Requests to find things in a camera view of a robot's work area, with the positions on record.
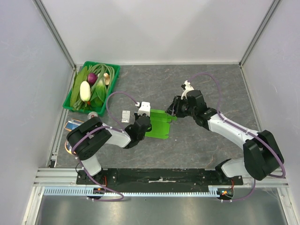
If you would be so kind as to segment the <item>green paper box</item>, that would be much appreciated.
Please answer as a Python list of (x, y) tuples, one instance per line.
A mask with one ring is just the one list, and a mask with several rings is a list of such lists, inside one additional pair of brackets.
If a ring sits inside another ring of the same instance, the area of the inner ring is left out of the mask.
[(150, 110), (152, 130), (145, 134), (146, 137), (167, 139), (169, 137), (170, 123), (176, 121), (176, 116), (171, 116), (163, 110)]

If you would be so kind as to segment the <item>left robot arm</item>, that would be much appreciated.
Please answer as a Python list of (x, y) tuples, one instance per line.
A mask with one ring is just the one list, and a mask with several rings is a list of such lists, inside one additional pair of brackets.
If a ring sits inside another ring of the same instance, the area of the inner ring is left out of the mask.
[(71, 154), (78, 157), (84, 169), (87, 170), (87, 180), (99, 184), (103, 179), (102, 167), (96, 153), (105, 144), (130, 149), (145, 138), (152, 130), (150, 117), (146, 114), (135, 114), (135, 121), (124, 130), (106, 125), (99, 117), (84, 122), (67, 134), (71, 146)]

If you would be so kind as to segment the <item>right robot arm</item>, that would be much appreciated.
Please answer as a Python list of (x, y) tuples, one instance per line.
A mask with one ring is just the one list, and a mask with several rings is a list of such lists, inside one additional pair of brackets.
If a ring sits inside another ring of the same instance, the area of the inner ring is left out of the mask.
[(283, 168), (284, 158), (270, 131), (258, 132), (227, 119), (207, 106), (199, 90), (186, 90), (182, 96), (175, 96), (166, 113), (178, 118), (192, 117), (197, 125), (222, 135), (241, 148), (243, 157), (227, 159), (215, 167), (214, 177), (219, 184), (246, 175), (263, 180), (272, 176), (276, 169)]

